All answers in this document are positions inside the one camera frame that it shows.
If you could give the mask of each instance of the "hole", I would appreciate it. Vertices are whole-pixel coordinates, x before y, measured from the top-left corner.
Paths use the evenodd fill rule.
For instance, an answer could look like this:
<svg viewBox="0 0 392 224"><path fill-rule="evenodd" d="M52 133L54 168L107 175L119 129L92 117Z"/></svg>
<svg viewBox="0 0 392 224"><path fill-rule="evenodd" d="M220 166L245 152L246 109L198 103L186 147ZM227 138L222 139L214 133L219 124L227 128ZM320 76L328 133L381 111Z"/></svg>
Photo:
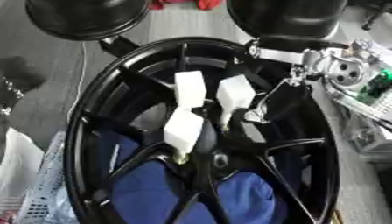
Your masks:
<svg viewBox="0 0 392 224"><path fill-rule="evenodd" d="M165 103L159 103L140 114L131 125L147 131L156 130L162 127L167 119L169 109Z"/></svg>
<svg viewBox="0 0 392 224"><path fill-rule="evenodd" d="M341 64L340 65L340 70L345 71L347 70L348 66L346 64Z"/></svg>
<svg viewBox="0 0 392 224"><path fill-rule="evenodd" d="M357 72L351 72L351 73L349 74L349 76L350 76L351 78L357 78L357 77L358 77L358 73L357 73Z"/></svg>
<svg viewBox="0 0 392 224"><path fill-rule="evenodd" d="M343 75L339 75L337 78L338 82L342 82L345 80L345 77Z"/></svg>
<svg viewBox="0 0 392 224"><path fill-rule="evenodd" d="M224 154L215 155L215 166L218 168L223 168L228 165L228 156Z"/></svg>

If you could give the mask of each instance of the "gray floor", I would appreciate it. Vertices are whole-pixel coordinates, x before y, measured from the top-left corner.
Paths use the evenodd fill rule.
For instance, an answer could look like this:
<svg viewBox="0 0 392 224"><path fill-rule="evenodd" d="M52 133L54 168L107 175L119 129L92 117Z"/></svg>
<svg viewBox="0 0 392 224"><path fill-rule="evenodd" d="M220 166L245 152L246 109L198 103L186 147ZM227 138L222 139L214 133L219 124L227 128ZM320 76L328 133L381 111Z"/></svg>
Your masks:
<svg viewBox="0 0 392 224"><path fill-rule="evenodd" d="M0 0L0 59L24 57L47 78L41 88L28 94L15 108L11 122L29 135L43 149L57 130L65 128L66 112L73 103L76 83L81 75L81 43L47 36L27 19L23 0ZM392 46L392 18L383 17L371 32L360 29L361 13L347 10L335 40L374 39ZM192 3L171 5L152 12L125 36L138 44L179 36L208 36L244 42L249 37L229 18L222 5L213 11L199 11ZM84 87L114 58L102 52L96 43L87 43L87 78ZM336 136L341 163L341 192L338 208L349 224L392 223L385 200L371 166L361 162L341 135L342 123L324 94L315 98L328 116Z"/></svg>

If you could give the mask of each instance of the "white foam block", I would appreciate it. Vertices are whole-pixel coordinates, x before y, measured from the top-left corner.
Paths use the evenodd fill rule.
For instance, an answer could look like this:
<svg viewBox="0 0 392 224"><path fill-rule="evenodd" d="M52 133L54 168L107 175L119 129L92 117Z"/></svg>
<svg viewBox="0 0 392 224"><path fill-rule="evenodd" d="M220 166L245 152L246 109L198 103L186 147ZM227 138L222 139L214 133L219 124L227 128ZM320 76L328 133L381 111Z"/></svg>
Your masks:
<svg viewBox="0 0 392 224"><path fill-rule="evenodd" d="M186 109L199 108L204 104L207 89L201 71L175 74L177 104Z"/></svg>
<svg viewBox="0 0 392 224"><path fill-rule="evenodd" d="M164 126L164 141L176 148L181 155L190 153L200 136L203 122L201 116L178 107Z"/></svg>
<svg viewBox="0 0 392 224"><path fill-rule="evenodd" d="M235 109L248 108L256 92L244 75L227 78L220 82L216 98L223 107L220 122L226 126Z"/></svg>

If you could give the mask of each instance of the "metal bracket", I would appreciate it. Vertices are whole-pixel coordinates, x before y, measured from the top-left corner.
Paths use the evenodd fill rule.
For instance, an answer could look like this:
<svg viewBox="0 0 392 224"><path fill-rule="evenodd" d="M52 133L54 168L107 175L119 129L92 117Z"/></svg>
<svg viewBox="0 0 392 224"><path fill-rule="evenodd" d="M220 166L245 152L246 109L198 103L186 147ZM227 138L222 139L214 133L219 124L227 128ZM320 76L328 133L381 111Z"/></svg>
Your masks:
<svg viewBox="0 0 392 224"><path fill-rule="evenodd" d="M104 52L110 53L117 58L121 58L140 47L123 36L101 39L99 44Z"/></svg>

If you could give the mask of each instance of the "cable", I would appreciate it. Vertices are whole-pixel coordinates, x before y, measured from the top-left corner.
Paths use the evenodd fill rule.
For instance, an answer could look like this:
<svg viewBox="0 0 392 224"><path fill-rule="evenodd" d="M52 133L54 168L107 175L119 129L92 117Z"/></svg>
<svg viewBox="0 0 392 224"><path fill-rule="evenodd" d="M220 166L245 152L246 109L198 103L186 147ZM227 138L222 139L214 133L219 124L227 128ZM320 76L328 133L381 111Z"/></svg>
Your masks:
<svg viewBox="0 0 392 224"><path fill-rule="evenodd" d="M83 86L83 80L86 76L86 67L87 67L87 63L88 63L88 56L87 56L87 49L86 49L85 42L81 42L81 54L82 54L82 58L83 58L82 66L81 66L81 75L80 75L80 79L78 82L78 87L76 89L75 100L73 101L71 108L66 113L66 122L67 123L70 122L71 115L74 112L74 108L76 107L76 104L78 104L79 98L81 98L81 88Z"/></svg>
<svg viewBox="0 0 392 224"><path fill-rule="evenodd" d="M257 104L257 107L255 109L252 109L252 113L254 113L257 116L263 116L263 104L270 98L271 95L273 95L284 83L286 83L287 80L283 79L277 86L274 87L264 98L262 98L259 103Z"/></svg>

